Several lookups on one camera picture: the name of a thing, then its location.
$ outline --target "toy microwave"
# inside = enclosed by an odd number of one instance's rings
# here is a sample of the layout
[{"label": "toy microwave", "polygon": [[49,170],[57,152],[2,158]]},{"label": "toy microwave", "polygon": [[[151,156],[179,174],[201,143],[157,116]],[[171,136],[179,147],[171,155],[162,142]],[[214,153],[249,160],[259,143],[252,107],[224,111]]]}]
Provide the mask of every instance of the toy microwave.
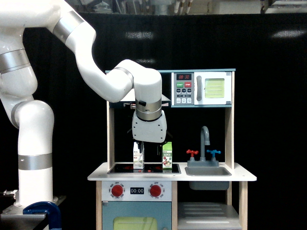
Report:
[{"label": "toy microwave", "polygon": [[234,69],[172,72],[172,105],[231,105]]}]

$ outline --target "juice carton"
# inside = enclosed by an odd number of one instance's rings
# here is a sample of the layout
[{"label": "juice carton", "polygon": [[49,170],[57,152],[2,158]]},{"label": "juice carton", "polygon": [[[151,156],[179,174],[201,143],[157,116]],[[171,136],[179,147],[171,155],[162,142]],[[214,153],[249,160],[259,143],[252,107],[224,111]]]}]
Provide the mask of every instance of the juice carton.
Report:
[{"label": "juice carton", "polygon": [[162,168],[171,169],[173,162],[172,142],[168,142],[162,147]]},{"label": "juice carton", "polygon": [[133,169],[144,168],[144,143],[133,145]]}]

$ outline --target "red button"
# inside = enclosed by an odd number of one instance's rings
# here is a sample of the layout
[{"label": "red button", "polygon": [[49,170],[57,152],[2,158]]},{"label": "red button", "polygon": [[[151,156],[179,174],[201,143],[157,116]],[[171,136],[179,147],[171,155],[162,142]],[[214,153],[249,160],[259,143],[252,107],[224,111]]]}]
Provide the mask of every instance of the red button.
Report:
[{"label": "red button", "polygon": [[185,82],[184,83],[184,87],[185,88],[191,88],[192,87],[192,83],[191,82]]}]

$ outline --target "faucet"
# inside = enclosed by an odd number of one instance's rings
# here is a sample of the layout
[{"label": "faucet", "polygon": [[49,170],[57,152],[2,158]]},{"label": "faucet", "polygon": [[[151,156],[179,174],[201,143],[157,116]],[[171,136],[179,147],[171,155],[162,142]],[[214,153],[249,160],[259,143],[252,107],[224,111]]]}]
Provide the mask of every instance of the faucet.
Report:
[{"label": "faucet", "polygon": [[215,159],[215,154],[216,153],[221,153],[220,151],[207,151],[211,152],[213,155],[211,161],[206,161],[205,158],[205,145],[210,145],[210,138],[209,138],[209,130],[207,126],[203,126],[201,128],[201,157],[199,161],[194,160],[194,154],[197,154],[198,151],[191,151],[188,150],[187,153],[191,153],[191,158],[188,161],[188,166],[189,167],[218,167],[219,166],[219,161]]},{"label": "faucet", "polygon": [[207,126],[201,128],[201,158],[200,161],[206,161],[205,158],[205,145],[210,145],[209,130]]}]

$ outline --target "sink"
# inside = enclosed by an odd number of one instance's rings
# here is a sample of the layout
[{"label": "sink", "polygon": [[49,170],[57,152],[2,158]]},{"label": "sink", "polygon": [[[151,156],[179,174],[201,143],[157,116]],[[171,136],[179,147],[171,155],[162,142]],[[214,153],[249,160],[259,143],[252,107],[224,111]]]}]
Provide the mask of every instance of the sink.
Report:
[{"label": "sink", "polygon": [[231,176],[224,167],[185,167],[188,176]]},{"label": "sink", "polygon": [[[188,176],[231,176],[224,167],[185,167]],[[229,181],[189,181],[193,190],[227,190]]]}]

